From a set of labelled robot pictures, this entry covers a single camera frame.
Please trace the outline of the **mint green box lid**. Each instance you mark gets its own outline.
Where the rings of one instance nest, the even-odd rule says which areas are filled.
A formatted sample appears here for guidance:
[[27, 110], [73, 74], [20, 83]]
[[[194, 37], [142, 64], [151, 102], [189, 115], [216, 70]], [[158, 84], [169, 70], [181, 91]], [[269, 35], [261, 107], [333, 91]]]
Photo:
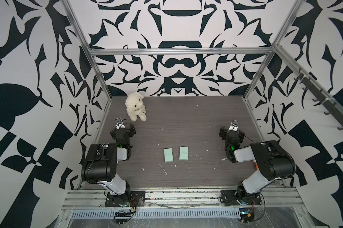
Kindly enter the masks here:
[[181, 146], [180, 147], [180, 154], [179, 160], [187, 161], [188, 160], [188, 147]]

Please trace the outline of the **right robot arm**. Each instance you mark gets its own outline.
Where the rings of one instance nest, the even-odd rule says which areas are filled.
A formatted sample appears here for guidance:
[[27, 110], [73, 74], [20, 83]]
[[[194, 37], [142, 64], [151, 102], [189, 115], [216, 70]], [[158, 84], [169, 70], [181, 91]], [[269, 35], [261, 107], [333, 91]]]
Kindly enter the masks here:
[[241, 148], [245, 134], [236, 125], [222, 127], [219, 137], [225, 142], [227, 159], [233, 163], [255, 162], [258, 169], [242, 180], [235, 191], [222, 191], [220, 201], [224, 204], [249, 205], [260, 198], [261, 190], [272, 182], [292, 177], [296, 164], [292, 156], [276, 140], [254, 142]]

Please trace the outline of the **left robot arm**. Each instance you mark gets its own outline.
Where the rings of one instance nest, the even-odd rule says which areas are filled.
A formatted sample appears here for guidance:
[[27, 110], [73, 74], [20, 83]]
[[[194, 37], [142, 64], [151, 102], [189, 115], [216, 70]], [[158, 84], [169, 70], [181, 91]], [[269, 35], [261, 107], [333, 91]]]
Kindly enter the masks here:
[[108, 192], [108, 197], [130, 200], [130, 186], [116, 172], [117, 163], [128, 161], [132, 154], [130, 138], [136, 134], [136, 130], [132, 123], [129, 127], [126, 127], [126, 123], [126, 119], [115, 119], [115, 128], [110, 132], [115, 142], [90, 145], [81, 177], [87, 183], [102, 186]]

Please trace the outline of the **mint green box left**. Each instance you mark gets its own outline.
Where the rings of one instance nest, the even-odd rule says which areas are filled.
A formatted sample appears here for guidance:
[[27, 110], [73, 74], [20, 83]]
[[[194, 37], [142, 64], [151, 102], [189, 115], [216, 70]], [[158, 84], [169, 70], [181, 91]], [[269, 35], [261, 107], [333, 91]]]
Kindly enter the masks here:
[[164, 162], [173, 162], [173, 153], [172, 148], [165, 148], [164, 149]]

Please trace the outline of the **white plush bunny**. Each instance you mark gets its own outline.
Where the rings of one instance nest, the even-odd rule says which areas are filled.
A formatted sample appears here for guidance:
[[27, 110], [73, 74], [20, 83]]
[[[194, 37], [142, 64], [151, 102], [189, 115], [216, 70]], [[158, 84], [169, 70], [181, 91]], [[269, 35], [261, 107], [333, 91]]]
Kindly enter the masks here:
[[142, 122], [147, 120], [146, 107], [143, 103], [143, 99], [143, 95], [134, 92], [131, 93], [125, 101], [126, 111], [132, 122], [137, 121], [138, 118], [140, 118]]

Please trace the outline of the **right electronics board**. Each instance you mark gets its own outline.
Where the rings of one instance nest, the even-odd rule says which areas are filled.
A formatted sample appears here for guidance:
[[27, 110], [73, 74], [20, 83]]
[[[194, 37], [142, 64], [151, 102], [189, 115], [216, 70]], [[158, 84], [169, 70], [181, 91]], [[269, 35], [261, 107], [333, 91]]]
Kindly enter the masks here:
[[240, 218], [239, 222], [250, 224], [255, 219], [255, 213], [251, 209], [239, 208]]

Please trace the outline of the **electronics board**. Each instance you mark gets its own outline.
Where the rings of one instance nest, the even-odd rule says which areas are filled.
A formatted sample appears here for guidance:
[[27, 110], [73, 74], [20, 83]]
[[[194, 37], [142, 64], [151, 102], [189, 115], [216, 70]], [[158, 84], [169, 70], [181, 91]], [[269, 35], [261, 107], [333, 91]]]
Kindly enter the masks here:
[[255, 219], [255, 213], [251, 209], [239, 208], [240, 218], [239, 222], [250, 224]]
[[136, 213], [136, 211], [118, 211], [114, 214], [113, 221], [117, 224], [128, 222]]

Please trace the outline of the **left electronics board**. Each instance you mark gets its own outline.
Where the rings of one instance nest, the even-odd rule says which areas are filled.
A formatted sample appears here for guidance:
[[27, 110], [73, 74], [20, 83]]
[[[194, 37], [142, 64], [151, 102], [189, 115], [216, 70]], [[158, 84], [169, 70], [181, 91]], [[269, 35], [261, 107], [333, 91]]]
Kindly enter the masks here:
[[128, 222], [136, 213], [136, 211], [118, 211], [114, 214], [113, 221], [117, 224]]

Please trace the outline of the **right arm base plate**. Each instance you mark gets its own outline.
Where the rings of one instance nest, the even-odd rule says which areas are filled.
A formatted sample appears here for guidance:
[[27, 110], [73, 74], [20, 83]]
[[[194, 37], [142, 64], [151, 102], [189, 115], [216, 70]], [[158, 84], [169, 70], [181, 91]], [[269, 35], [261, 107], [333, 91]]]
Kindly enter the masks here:
[[225, 206], [231, 206], [231, 205], [251, 206], [251, 205], [261, 204], [261, 197], [260, 197], [259, 192], [249, 194], [249, 193], [246, 193], [242, 189], [222, 190], [219, 200]]

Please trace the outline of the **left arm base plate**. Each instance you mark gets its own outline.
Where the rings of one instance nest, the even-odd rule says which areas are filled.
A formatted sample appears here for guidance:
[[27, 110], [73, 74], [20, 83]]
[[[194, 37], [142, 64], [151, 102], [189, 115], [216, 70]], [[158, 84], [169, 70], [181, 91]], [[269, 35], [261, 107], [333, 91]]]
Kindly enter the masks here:
[[122, 195], [111, 195], [108, 192], [105, 207], [138, 207], [144, 205], [145, 194], [144, 191], [131, 191]]

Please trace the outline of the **wall hook rack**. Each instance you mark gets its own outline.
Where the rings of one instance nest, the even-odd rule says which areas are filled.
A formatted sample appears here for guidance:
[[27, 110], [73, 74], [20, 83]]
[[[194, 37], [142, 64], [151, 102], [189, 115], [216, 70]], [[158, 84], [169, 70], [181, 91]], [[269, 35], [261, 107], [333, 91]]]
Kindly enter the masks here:
[[299, 68], [299, 70], [293, 70], [293, 72], [297, 75], [294, 80], [296, 82], [299, 81], [304, 86], [302, 88], [304, 91], [301, 98], [302, 106], [304, 106], [306, 93], [310, 92], [314, 96], [312, 101], [319, 105], [323, 105], [327, 110], [324, 114], [333, 116], [340, 124], [340, 127], [337, 129], [343, 131], [343, 106], [339, 101], [329, 94], [329, 92], [318, 83], [314, 76], [306, 74], [301, 68]]

